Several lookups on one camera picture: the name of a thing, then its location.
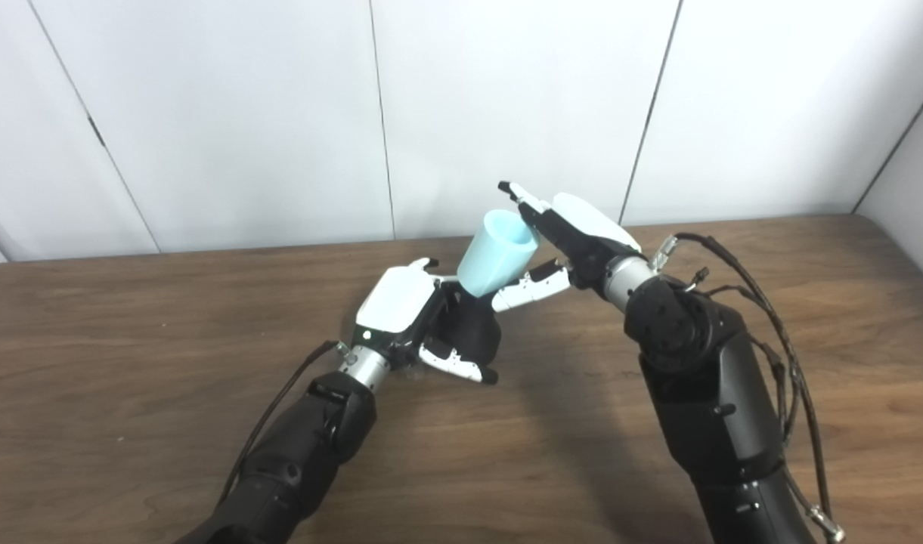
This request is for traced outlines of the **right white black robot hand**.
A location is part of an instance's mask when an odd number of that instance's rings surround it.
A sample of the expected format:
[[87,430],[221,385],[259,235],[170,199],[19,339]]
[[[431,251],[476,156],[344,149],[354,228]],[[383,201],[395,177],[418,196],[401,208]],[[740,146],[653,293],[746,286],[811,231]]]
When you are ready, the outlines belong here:
[[543,201],[519,184],[502,181],[499,190],[519,208],[521,219],[561,252],[530,269],[492,297],[496,312],[535,303],[569,288],[592,290],[599,298],[626,312],[635,290],[658,275],[641,245],[616,221],[584,199],[558,193]]

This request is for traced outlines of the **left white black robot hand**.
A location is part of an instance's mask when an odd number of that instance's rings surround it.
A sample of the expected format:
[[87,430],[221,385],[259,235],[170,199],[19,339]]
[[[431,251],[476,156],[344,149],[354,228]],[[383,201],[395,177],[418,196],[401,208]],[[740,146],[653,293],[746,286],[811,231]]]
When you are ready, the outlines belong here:
[[490,297],[475,297],[455,277],[431,275],[435,259],[386,269],[355,314],[342,371],[370,390],[389,372],[423,363],[483,385],[500,345]]

